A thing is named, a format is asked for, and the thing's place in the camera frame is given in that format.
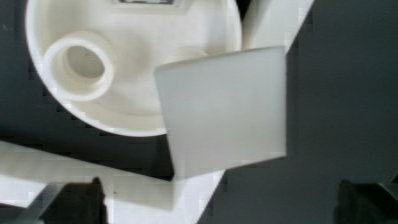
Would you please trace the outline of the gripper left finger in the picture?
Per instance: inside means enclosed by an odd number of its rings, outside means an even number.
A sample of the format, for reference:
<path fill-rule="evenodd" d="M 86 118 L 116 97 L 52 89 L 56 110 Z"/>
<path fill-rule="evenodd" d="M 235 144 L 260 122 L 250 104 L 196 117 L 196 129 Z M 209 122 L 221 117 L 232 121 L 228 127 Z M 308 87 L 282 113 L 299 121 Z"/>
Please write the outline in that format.
<path fill-rule="evenodd" d="M 15 224 L 108 224 L 99 178 L 86 183 L 49 183 Z"/>

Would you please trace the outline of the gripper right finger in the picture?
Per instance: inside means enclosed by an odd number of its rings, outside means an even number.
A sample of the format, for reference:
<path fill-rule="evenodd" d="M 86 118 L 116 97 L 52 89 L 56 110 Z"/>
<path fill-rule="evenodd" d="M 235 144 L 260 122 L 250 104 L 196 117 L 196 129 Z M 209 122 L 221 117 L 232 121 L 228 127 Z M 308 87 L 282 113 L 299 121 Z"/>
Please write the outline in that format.
<path fill-rule="evenodd" d="M 340 181 L 333 224 L 398 224 L 398 181 Z"/>

